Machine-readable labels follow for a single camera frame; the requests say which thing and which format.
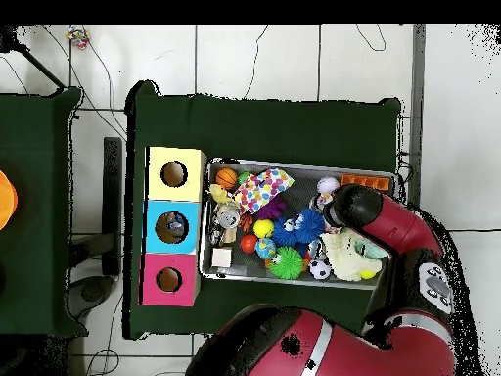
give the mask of soccer ball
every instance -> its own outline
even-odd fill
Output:
[[[331,275],[332,268],[325,261],[315,259],[309,264],[308,271],[315,280],[325,280]]]

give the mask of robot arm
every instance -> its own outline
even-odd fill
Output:
[[[309,310],[262,305],[207,340],[186,376],[454,376],[452,292],[429,227],[392,198],[354,184],[337,190],[324,216],[392,253],[362,337]]]

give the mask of green table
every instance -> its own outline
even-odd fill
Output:
[[[127,97],[124,319],[126,337],[214,333],[256,303],[318,311],[358,332],[371,292],[203,279],[193,307],[138,305],[144,149],[196,148],[207,157],[395,172],[400,103],[235,101],[159,96],[151,81]]]
[[[0,169],[19,195],[0,231],[0,333],[81,336],[65,309],[68,125],[78,88],[50,97],[0,94]]]

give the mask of metal tray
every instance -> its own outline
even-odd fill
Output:
[[[223,167],[230,167],[238,174],[243,171],[250,173],[260,173],[269,167],[278,167],[283,169],[290,175],[295,183],[285,192],[282,192],[284,201],[288,207],[285,211],[286,217],[294,217],[301,209],[308,206],[309,201],[316,195],[316,185],[318,180],[324,176],[333,175],[338,180],[341,180],[341,175],[346,174],[364,174],[369,176],[381,176],[390,179],[389,193],[391,195],[398,194],[398,181],[393,173],[372,170],[354,170],[348,168],[335,167],[320,167],[315,165],[300,165],[300,164],[271,164],[265,162],[253,161],[231,161],[227,163],[222,159],[212,159],[205,167],[205,189],[208,189],[208,183],[214,183],[215,174]],[[257,255],[246,254],[239,247],[239,241],[245,235],[242,228],[238,228],[237,241],[233,244],[232,249],[232,266],[230,268],[210,266],[212,245],[208,241],[208,226],[210,213],[215,208],[215,201],[208,197],[204,204],[202,215],[202,230],[199,249],[199,269],[202,276],[205,278],[225,278],[238,281],[259,281],[265,283],[276,284],[295,284],[305,286],[324,286],[349,288],[357,290],[374,290],[379,279],[376,275],[370,280],[362,281],[343,281],[334,276],[330,276],[326,280],[315,280],[307,271],[302,272],[296,280],[283,280],[274,276],[269,269],[264,267],[263,260]]]

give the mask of white ball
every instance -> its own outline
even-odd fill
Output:
[[[314,259],[309,264],[308,270],[315,280],[325,280],[331,275],[332,268],[326,262]]]
[[[340,183],[335,177],[322,177],[317,184],[318,193],[333,193],[340,187]]]

